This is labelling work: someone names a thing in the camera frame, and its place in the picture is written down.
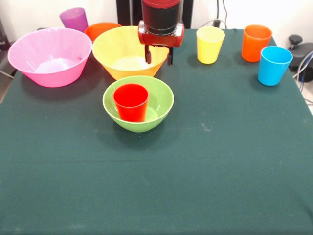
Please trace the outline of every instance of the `yellow bowl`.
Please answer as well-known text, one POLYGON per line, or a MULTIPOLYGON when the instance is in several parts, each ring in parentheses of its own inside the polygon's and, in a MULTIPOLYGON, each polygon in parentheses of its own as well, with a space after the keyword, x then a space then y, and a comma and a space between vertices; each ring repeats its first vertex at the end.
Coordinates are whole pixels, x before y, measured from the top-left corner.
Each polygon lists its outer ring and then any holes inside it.
POLYGON ((118 80, 133 75, 154 76, 167 58, 168 48, 150 46, 151 64, 145 61, 145 49, 139 41, 138 26, 124 26, 102 33, 93 42, 97 61, 118 80))

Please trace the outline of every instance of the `white wall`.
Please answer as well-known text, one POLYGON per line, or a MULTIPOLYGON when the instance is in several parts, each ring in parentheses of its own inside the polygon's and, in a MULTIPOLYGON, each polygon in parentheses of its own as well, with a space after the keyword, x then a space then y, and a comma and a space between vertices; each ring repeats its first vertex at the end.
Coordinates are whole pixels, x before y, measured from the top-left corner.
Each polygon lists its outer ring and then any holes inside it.
MULTIPOLYGON (((313 42, 313 0, 224 1, 228 28, 265 25, 283 47, 289 46, 291 34, 300 34, 305 42, 313 42)), ((0 0, 0 16, 9 40, 14 41, 39 27, 62 27, 59 14, 78 6, 85 8, 89 24, 117 22, 115 0, 0 0)), ((192 28, 199 28, 215 17, 216 0, 194 0, 192 28)), ((222 0, 220 18, 224 19, 222 0)))
POLYGON ((64 27, 59 15, 83 7, 89 24, 117 22, 115 0, 0 0, 0 17, 10 41, 39 27, 64 27))
MULTIPOLYGON (((288 37, 299 34, 313 42, 313 0, 224 0, 228 11, 227 27, 244 28, 262 24, 273 32, 276 43, 288 47, 288 37)), ((199 28, 216 17, 216 0, 194 0, 192 28, 199 28)), ((220 18, 224 19, 220 0, 220 18)))

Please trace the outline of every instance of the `cup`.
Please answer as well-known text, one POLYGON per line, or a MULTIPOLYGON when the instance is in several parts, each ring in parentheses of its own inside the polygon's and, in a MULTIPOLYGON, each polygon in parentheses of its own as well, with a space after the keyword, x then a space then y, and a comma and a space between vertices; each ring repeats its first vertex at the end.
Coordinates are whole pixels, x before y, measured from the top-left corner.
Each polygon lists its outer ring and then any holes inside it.
POLYGON ((85 10, 81 7, 62 12, 60 19, 66 28, 73 28, 85 32, 85 29, 88 27, 85 10))
POLYGON ((219 56, 225 33, 220 28, 206 26, 197 30, 197 56, 204 64, 212 64, 219 56))
POLYGON ((266 86, 276 86, 283 77, 292 54, 282 47, 266 47, 261 51, 258 80, 266 86))
POLYGON ((102 33, 113 29, 121 27, 118 23, 111 23, 111 22, 102 22, 102 23, 95 23, 85 30, 85 34, 92 40, 92 42, 102 33))
POLYGON ((125 84, 113 94, 120 118, 124 121, 143 122, 146 116, 148 91, 138 84, 125 84))
POLYGON ((249 25, 244 29, 241 56, 249 62, 261 59, 261 50, 266 47, 272 36, 272 31, 262 25, 249 25))

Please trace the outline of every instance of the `plastic bowl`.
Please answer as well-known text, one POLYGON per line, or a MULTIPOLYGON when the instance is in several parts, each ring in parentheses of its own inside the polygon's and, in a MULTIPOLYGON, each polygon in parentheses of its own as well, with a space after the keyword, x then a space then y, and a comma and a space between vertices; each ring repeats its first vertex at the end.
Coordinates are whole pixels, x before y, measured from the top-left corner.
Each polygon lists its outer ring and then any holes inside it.
POLYGON ((167 58, 168 48, 149 47, 151 64, 145 61, 145 47, 139 41, 138 26, 123 26, 102 33, 93 42, 97 61, 118 80, 133 75, 154 76, 167 58))
POLYGON ((102 33, 111 30, 113 28, 121 27, 118 23, 101 22, 90 25, 85 30, 85 34, 92 40, 92 42, 102 33))
POLYGON ((62 87, 81 75, 91 53, 90 38, 75 29, 47 28, 18 39, 9 49, 10 64, 44 87, 62 87))
POLYGON ((161 80, 150 76, 131 76, 113 82, 104 92, 102 98, 104 109, 121 127, 132 132, 146 132, 158 126, 170 112, 174 104, 174 94, 171 88, 161 80), (139 84, 148 91, 148 105, 144 122, 123 121, 119 117, 113 94, 125 84, 139 84))

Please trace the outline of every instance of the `orange cup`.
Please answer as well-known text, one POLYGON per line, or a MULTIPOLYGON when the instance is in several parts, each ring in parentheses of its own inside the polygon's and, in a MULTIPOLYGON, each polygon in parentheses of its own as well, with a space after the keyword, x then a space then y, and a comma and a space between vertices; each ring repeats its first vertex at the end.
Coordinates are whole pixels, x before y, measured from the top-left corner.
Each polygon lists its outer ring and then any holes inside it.
POLYGON ((262 25, 249 25, 244 29, 241 56, 249 62, 261 59, 261 50, 265 48, 272 36, 272 31, 262 25))
POLYGON ((93 42, 100 34, 117 27, 121 27, 121 25, 111 22, 95 23, 86 28, 85 34, 90 37, 93 42))

